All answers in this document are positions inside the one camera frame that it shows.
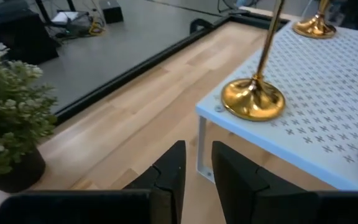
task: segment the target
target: black frame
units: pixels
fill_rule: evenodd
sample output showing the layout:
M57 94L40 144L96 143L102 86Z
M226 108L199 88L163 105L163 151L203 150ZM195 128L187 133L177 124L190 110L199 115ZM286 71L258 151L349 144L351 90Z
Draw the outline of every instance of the black frame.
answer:
M73 116L85 110L87 107L91 106L95 102L109 95L114 90L117 90L118 88L124 86L126 83L129 83L134 78L145 73L147 70L150 70L154 66L163 62L164 60L171 57L175 53L181 51L182 49L189 46L190 44L196 42L200 38L208 35L209 33L221 27L223 24L227 22L238 22L244 25L254 26L261 29L269 29L271 20L272 17L270 16L264 16L264 15L254 14L245 11L241 16L238 15L225 16L222 17L220 20L216 21L214 24L210 24L210 26L204 26L204 28L201 30L191 32L191 34L187 38L173 44L171 47L161 51L157 55L150 57L146 61L124 72L122 75L113 78L109 82L101 85L99 88L93 90L92 92L72 102L71 104L64 107L63 109L57 111L55 113L55 115L58 118L57 125L62 124L66 120L72 118ZM278 25L278 30L281 29L285 24L287 24L287 22L288 20L281 19Z

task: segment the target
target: gray floor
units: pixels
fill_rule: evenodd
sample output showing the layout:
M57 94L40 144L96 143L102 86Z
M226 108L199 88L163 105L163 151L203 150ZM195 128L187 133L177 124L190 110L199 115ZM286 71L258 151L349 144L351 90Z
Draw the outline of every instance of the gray floor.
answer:
M31 8L38 9L34 0ZM155 0L199 11L217 13L215 0ZM285 13L300 15L309 0L288 0ZM78 11L91 11L98 0L73 0ZM44 76L39 83L56 87L58 111L126 70L166 49L189 34L189 24L196 18L214 22L219 17L180 9L146 0L118 0L124 22L107 26L100 37L67 42L59 58L40 65ZM274 0L261 0L257 7L270 10ZM45 1L50 17L57 9L68 9L65 0ZM316 12L311 7L310 14Z

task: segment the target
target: plant pot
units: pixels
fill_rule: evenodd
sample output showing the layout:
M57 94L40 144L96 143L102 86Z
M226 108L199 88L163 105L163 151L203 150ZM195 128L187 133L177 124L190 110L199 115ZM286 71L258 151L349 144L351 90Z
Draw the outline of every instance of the plant pot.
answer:
M6 193L17 193L28 189L44 174L45 161L40 152L33 152L22 156L20 163L12 162L12 170L0 175L0 190Z

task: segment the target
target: black box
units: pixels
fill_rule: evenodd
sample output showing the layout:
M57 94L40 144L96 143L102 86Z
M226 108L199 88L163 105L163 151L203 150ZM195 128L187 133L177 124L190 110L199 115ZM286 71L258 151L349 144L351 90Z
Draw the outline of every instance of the black box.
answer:
M101 0L99 5L103 11L104 20L107 24L124 20L121 7L116 0Z

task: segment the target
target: gold base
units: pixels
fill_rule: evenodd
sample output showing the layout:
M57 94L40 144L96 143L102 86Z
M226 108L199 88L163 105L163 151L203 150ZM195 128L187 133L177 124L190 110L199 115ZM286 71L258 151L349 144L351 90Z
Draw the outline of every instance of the gold base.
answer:
M232 114L251 121L276 118L285 107L280 90L255 78L234 80L224 86L222 103Z
M335 27L327 25L324 21L324 16L321 14L315 15L311 19L295 23L292 29L297 34L315 39L332 38L336 33Z

